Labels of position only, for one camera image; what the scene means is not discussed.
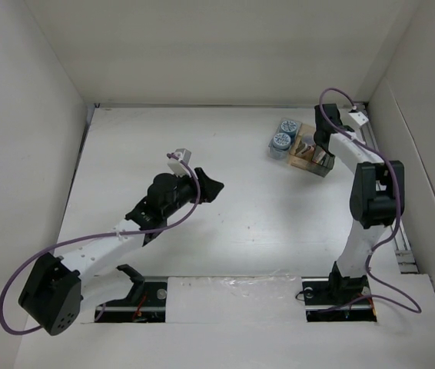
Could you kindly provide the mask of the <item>clear jar of paper clips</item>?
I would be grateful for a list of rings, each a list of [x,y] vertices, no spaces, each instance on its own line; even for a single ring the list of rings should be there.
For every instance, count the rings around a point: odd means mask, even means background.
[[[314,135],[313,134],[304,134],[304,135],[302,135],[301,141],[303,143],[305,143],[306,145],[309,145],[309,146],[315,146],[316,145],[316,143],[314,141]]]

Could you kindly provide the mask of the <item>pink highlighter pen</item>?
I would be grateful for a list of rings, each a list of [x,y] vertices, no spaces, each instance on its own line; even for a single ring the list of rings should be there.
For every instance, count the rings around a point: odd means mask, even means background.
[[[320,149],[315,153],[313,157],[313,162],[317,165],[325,166],[325,163],[328,162],[329,154],[325,152],[323,149]]]

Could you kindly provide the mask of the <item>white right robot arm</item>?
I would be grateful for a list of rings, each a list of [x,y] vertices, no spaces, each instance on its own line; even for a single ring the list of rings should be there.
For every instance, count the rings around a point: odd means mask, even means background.
[[[327,283],[335,304],[357,298],[367,286],[366,260],[383,233],[397,219],[393,179],[382,158],[364,147],[354,130],[344,125],[335,104],[316,105],[314,142],[340,159],[354,174],[349,209],[353,218],[346,246],[334,262]]]

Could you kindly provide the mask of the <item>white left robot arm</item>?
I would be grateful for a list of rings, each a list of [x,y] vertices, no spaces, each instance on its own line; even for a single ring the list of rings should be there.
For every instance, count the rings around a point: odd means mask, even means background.
[[[89,284],[103,270],[114,268],[128,278],[118,283],[115,300],[136,304],[142,298],[144,277],[133,267],[121,264],[131,251],[152,242],[171,228],[168,219],[186,204],[211,203],[224,184],[208,177],[202,168],[190,173],[157,175],[147,194],[111,231],[82,236],[84,246],[55,256],[51,251],[32,262],[19,305],[51,336],[65,331],[88,307],[103,303],[97,294],[88,294]]]

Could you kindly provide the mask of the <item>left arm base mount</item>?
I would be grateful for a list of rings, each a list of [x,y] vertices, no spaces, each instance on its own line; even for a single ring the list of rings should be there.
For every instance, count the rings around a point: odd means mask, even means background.
[[[95,323],[164,323],[167,296],[168,278],[145,278],[144,286],[132,288],[126,298],[98,305]]]

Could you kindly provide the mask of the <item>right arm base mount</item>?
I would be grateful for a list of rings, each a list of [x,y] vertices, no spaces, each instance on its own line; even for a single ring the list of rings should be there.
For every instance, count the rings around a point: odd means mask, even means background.
[[[295,298],[304,303],[308,323],[377,322],[367,282],[342,291],[335,291],[326,277],[301,278],[301,283]]]

